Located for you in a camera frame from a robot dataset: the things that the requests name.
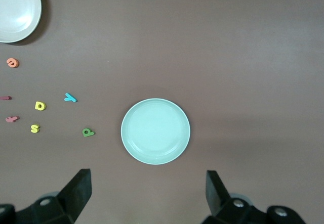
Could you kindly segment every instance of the screw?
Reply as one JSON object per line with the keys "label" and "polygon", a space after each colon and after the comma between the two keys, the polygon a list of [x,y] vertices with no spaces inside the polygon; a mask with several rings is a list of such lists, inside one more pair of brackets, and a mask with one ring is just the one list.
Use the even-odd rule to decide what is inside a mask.
{"label": "screw", "polygon": [[49,204],[50,203],[50,199],[45,199],[45,200],[42,200],[41,202],[40,202],[40,204],[39,205],[41,205],[41,206],[45,206],[45,205],[47,205],[47,204]]}
{"label": "screw", "polygon": [[243,202],[240,201],[240,200],[234,200],[233,204],[234,204],[236,207],[239,207],[239,208],[241,208],[241,207],[244,206]]}
{"label": "screw", "polygon": [[275,208],[274,212],[280,216],[287,216],[287,212],[282,208]]}

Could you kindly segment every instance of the white plate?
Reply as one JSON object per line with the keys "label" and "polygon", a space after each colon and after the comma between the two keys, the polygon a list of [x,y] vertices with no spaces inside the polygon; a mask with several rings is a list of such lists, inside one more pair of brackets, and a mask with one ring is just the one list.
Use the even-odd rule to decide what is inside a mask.
{"label": "white plate", "polygon": [[121,124],[126,150],[147,164],[173,161],[186,149],[189,120],[183,110],[165,99],[147,99],[135,104]]}
{"label": "white plate", "polygon": [[0,42],[17,42],[29,36],[41,13],[41,0],[0,0]]}

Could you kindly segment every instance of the tabletop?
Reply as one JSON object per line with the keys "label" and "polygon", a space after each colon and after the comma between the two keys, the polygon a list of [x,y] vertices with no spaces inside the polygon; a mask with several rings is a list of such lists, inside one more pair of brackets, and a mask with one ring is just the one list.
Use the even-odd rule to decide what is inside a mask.
{"label": "tabletop", "polygon": [[[216,170],[260,210],[285,205],[322,223],[323,8],[42,0],[36,30],[0,43],[0,96],[12,97],[0,101],[0,202],[23,209],[90,168],[93,193],[76,223],[201,223],[206,171]],[[190,122],[187,148],[166,164],[136,160],[120,136],[127,111],[150,98],[175,103]]]}

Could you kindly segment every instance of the turquoise plate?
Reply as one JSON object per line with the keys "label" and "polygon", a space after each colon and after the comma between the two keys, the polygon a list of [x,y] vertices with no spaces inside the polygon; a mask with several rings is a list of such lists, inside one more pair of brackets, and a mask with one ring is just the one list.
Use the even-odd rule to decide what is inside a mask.
{"label": "turquoise plate", "polygon": [[146,99],[135,104],[121,124],[126,150],[147,164],[173,161],[186,149],[189,120],[183,110],[165,99]]}

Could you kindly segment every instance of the plate rim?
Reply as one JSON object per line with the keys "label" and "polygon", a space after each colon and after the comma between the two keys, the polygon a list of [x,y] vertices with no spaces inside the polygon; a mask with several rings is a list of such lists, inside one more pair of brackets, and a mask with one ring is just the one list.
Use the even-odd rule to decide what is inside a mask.
{"label": "plate rim", "polygon": [[14,38],[14,39],[3,39],[0,37],[0,42],[2,43],[14,43],[14,42],[18,42],[18,41],[21,41],[25,38],[27,38],[28,36],[30,36],[34,31],[35,29],[37,28],[37,26],[39,25],[39,22],[41,20],[41,17],[42,17],[42,10],[43,10],[43,7],[42,7],[42,0],[37,0],[37,2],[35,2],[35,14],[36,16],[34,16],[34,20],[36,21],[35,24],[33,26],[28,26],[26,29],[30,29],[26,34],[24,34],[23,36],[19,36],[17,38]]}
{"label": "plate rim", "polygon": [[[188,140],[186,140],[186,144],[184,144],[184,148],[182,151],[180,151],[179,154],[176,155],[176,157],[172,158],[171,160],[168,160],[168,161],[163,161],[161,163],[151,163],[149,161],[144,161],[144,160],[141,160],[137,157],[135,157],[127,148],[126,144],[125,144],[125,141],[124,141],[124,138],[123,138],[123,126],[124,126],[124,123],[125,123],[125,119],[127,118],[128,114],[132,111],[133,108],[135,108],[136,106],[138,106],[139,104],[142,104],[142,103],[145,103],[147,101],[154,101],[154,100],[158,100],[158,101],[163,101],[163,102],[166,102],[168,104],[172,104],[174,106],[176,106],[180,112],[183,114],[183,116],[185,117],[186,119],[186,124],[188,126]],[[167,100],[167,99],[162,99],[162,98],[149,98],[149,99],[144,99],[144,100],[141,100],[139,102],[137,102],[136,104],[134,104],[128,111],[127,113],[125,114],[125,116],[123,117],[123,121],[121,122],[121,127],[120,127],[120,136],[121,136],[121,141],[123,142],[123,145],[125,147],[125,149],[127,150],[127,152],[133,157],[135,158],[136,160],[140,161],[140,162],[143,162],[143,163],[146,163],[146,164],[150,164],[150,165],[162,165],[162,164],[166,164],[166,163],[169,163],[169,162],[172,162],[174,161],[175,159],[177,159],[187,148],[188,144],[189,144],[189,141],[190,141],[190,136],[191,136],[191,128],[190,128],[190,122],[189,122],[189,119],[186,115],[186,113],[183,111],[182,108],[180,108],[180,106],[178,106],[177,104],[175,104],[174,102],[170,101],[170,100]]]}

